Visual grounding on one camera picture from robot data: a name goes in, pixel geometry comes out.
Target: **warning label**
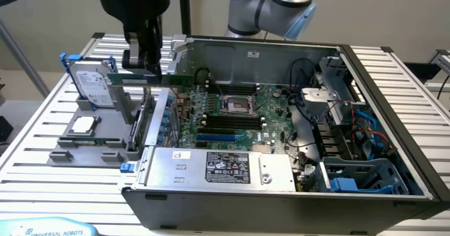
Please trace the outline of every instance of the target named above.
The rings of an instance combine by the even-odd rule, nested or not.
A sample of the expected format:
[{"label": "warning label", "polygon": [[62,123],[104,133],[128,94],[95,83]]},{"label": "warning label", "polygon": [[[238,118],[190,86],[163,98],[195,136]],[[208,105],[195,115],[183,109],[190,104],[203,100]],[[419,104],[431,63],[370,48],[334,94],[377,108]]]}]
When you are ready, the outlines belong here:
[{"label": "warning label", "polygon": [[250,184],[250,164],[247,153],[207,152],[207,182]]}]

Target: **motherboard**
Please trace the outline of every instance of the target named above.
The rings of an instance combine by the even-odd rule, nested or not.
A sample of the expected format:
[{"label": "motherboard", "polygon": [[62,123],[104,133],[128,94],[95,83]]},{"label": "motherboard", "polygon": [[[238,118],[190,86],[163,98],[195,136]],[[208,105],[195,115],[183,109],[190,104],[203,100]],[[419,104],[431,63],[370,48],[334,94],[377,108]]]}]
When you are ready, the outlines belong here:
[{"label": "motherboard", "polygon": [[179,148],[289,153],[286,88],[211,84],[178,92]]}]

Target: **green circuit board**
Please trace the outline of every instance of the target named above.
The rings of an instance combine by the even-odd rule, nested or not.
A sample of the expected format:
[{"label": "green circuit board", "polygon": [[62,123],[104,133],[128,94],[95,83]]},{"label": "green circuit board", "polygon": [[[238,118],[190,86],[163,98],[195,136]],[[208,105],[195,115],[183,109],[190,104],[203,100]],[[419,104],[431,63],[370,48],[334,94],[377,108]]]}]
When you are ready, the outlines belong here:
[{"label": "green circuit board", "polygon": [[[202,128],[202,115],[264,117],[267,126],[262,130],[236,130],[235,141],[204,141],[204,149],[252,151],[254,145],[270,146],[271,153],[285,153],[285,136],[294,131],[293,120],[287,116],[287,97],[282,95],[282,88],[262,86],[255,95],[240,96],[227,94],[208,94],[203,88],[180,89],[179,95],[184,100],[179,107],[180,139],[179,148],[195,148],[198,128]],[[242,100],[251,104],[251,112],[227,112],[223,110],[224,100]]]}]

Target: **metal workbench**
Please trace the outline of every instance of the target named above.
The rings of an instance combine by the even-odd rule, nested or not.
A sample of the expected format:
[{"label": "metal workbench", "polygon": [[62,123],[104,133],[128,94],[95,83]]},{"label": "metal workbench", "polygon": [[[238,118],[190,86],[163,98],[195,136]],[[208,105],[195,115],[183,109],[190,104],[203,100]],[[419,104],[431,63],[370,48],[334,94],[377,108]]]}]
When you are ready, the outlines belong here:
[{"label": "metal workbench", "polygon": [[[166,37],[162,59],[164,72],[171,60],[170,44],[171,38]],[[107,34],[90,41],[83,54],[104,58],[114,55],[120,63],[122,52],[127,47],[120,35]],[[450,187],[450,120],[446,109],[394,54],[377,47],[353,49]],[[142,97],[140,89],[127,88],[126,91],[132,98]],[[154,89],[152,92],[158,95],[159,90]],[[58,136],[63,134],[78,108],[76,97],[75,86],[66,75],[0,158],[0,219],[67,217],[94,224],[103,235],[194,234],[150,231],[140,226],[116,186],[120,177],[124,177],[119,170],[52,168],[45,165]],[[427,221],[403,221],[381,235],[450,236],[450,211]]]}]

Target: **white wall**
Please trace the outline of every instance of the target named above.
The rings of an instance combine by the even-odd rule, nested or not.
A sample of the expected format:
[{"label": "white wall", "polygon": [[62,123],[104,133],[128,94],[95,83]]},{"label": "white wall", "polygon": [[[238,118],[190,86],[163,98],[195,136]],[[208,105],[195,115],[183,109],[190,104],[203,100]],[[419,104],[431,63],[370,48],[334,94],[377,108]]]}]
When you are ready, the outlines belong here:
[{"label": "white wall", "polygon": [[[179,2],[164,13],[164,34],[180,33]],[[315,19],[303,41],[391,46],[405,61],[427,61],[450,49],[450,0],[315,0]],[[222,36],[228,0],[192,0],[192,33]],[[122,33],[99,0],[20,0],[0,8],[0,18],[40,71],[62,70],[58,56],[78,53],[94,32]],[[19,65],[0,43],[0,69]]]},{"label": "white wall", "polygon": [[[59,54],[76,54],[95,32],[123,33],[122,23],[102,8],[99,0],[20,0],[0,8],[0,19],[40,71],[62,71]],[[164,13],[164,35],[180,33],[179,0]],[[19,69],[0,40],[0,69]]]},{"label": "white wall", "polygon": [[[315,18],[302,41],[390,46],[403,61],[426,62],[450,49],[450,0],[314,0]],[[192,33],[223,35],[228,0],[192,0]]]}]

